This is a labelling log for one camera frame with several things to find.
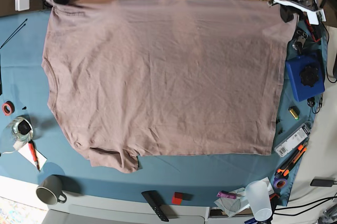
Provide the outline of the pink t-shirt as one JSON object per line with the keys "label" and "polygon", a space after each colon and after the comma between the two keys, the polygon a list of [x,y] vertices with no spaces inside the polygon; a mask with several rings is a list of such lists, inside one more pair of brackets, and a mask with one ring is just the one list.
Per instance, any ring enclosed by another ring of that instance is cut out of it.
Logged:
{"label": "pink t-shirt", "polygon": [[48,107],[92,166],[138,156],[270,155],[297,21],[246,0],[54,3]]}

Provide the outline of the orange black hand tool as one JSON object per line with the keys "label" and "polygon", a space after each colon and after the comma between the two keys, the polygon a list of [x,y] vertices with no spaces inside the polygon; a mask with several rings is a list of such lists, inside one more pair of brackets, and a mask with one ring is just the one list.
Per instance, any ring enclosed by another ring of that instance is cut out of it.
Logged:
{"label": "orange black hand tool", "polygon": [[305,24],[310,32],[312,40],[315,43],[320,42],[322,37],[320,29],[316,25],[311,25],[308,18],[305,19]]}

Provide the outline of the silver carabiner keys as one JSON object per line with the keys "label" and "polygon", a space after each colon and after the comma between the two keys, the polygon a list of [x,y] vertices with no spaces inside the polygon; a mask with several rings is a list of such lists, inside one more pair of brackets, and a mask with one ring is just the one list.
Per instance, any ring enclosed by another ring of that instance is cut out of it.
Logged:
{"label": "silver carabiner keys", "polygon": [[297,51],[298,55],[301,55],[303,52],[304,44],[308,39],[308,35],[303,30],[296,30],[294,34],[294,41],[292,43],[292,47]]}

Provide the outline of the blue plastic box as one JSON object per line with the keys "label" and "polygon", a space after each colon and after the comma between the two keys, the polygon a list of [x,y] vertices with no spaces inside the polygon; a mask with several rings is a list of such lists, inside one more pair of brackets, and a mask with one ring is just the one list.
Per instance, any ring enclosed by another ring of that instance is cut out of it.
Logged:
{"label": "blue plastic box", "polygon": [[319,54],[314,52],[286,60],[286,70],[297,102],[315,97],[325,91],[319,58]]}

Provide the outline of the black knob gear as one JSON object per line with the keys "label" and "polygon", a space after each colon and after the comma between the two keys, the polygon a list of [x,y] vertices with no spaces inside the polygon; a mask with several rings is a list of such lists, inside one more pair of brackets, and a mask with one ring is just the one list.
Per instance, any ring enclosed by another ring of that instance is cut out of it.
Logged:
{"label": "black knob gear", "polygon": [[315,83],[319,80],[318,68],[307,65],[300,72],[300,79],[304,86],[314,87]]}

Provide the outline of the clear plastic bit case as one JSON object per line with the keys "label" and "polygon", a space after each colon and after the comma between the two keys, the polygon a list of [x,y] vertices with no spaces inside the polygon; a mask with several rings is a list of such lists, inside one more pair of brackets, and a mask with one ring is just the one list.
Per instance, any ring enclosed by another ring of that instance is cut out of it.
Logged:
{"label": "clear plastic bit case", "polygon": [[302,123],[300,127],[274,148],[274,152],[281,158],[285,157],[310,136],[311,130],[311,121]]}

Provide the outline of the red tape roll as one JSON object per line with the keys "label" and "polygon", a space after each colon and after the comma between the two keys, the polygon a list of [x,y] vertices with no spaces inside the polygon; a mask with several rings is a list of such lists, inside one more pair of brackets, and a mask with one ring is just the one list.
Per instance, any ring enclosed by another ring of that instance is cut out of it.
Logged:
{"label": "red tape roll", "polygon": [[11,101],[6,101],[2,105],[2,111],[3,111],[5,116],[9,116],[9,115],[13,114],[14,111],[15,111],[14,104]]}

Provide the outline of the clear tape roll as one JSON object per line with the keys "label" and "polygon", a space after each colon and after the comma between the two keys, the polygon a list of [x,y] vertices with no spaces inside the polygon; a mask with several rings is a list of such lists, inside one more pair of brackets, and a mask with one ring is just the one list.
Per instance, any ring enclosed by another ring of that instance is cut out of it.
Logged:
{"label": "clear tape roll", "polygon": [[9,135],[16,142],[29,142],[33,139],[33,127],[28,119],[17,116],[7,126]]}

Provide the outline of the red pen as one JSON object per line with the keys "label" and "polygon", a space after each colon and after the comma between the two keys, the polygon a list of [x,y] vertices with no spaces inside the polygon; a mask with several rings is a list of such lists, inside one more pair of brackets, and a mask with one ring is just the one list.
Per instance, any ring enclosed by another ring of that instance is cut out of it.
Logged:
{"label": "red pen", "polygon": [[32,140],[30,140],[28,142],[28,147],[29,147],[29,150],[30,150],[31,155],[33,157],[34,164],[35,164],[37,170],[40,172],[40,167],[39,167],[38,157],[37,157],[37,154],[36,154],[35,144]]}

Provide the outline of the white paper note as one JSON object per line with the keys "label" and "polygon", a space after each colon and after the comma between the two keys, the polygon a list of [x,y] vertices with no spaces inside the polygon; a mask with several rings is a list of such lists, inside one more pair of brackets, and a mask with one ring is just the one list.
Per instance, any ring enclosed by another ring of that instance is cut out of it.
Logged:
{"label": "white paper note", "polygon": [[37,151],[34,142],[29,142],[25,144],[22,148],[18,150],[24,158],[26,158],[31,164],[33,164],[38,171],[41,171],[41,168],[46,163],[47,159]]}

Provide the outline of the purple tape roll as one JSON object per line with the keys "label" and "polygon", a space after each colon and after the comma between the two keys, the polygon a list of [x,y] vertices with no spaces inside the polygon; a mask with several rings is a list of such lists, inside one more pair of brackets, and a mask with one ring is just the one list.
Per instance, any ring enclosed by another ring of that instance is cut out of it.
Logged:
{"label": "purple tape roll", "polygon": [[285,178],[275,178],[273,182],[273,187],[277,189],[283,188],[287,184],[287,179]]}

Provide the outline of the frosted plastic cup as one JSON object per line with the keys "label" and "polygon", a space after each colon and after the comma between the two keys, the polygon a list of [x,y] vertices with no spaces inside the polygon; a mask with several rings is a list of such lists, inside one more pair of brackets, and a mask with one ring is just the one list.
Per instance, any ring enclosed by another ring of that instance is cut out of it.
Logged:
{"label": "frosted plastic cup", "polygon": [[254,181],[245,188],[245,196],[248,200],[256,221],[263,222],[272,215],[267,184],[264,181]]}

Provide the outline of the purple marker pen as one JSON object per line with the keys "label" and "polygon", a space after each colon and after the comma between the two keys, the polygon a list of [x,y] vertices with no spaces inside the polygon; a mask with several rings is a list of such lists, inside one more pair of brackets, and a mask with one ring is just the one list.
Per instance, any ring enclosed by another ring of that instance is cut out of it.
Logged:
{"label": "purple marker pen", "polygon": [[227,199],[236,199],[237,195],[235,193],[231,193],[231,192],[220,191],[220,192],[218,192],[217,197],[227,198]]}

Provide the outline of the grey ceramic mug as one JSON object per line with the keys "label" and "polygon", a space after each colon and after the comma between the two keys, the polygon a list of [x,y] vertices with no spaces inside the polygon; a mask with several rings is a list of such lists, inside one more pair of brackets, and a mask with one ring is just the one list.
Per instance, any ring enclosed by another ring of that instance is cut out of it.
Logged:
{"label": "grey ceramic mug", "polygon": [[63,193],[63,184],[59,177],[48,176],[37,188],[36,195],[40,201],[47,205],[65,203],[66,195]]}

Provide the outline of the black remote control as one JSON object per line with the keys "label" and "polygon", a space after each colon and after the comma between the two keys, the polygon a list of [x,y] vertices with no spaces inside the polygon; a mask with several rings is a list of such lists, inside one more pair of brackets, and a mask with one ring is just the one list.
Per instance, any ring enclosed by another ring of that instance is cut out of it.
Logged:
{"label": "black remote control", "polygon": [[159,219],[163,222],[169,222],[168,217],[161,209],[161,202],[156,191],[143,191],[141,194]]}

